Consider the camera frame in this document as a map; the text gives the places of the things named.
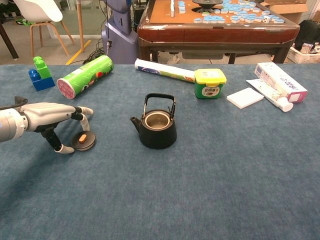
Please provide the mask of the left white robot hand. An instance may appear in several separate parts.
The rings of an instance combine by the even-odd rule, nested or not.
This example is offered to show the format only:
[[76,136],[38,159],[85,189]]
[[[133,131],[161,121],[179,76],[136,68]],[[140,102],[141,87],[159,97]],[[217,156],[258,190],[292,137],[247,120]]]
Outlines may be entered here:
[[39,102],[26,104],[21,107],[21,112],[26,116],[28,127],[26,131],[41,133],[56,153],[71,154],[73,147],[65,146],[57,137],[54,129],[63,121],[73,119],[80,122],[84,131],[90,130],[87,115],[94,111],[85,106],[71,106],[54,102]]

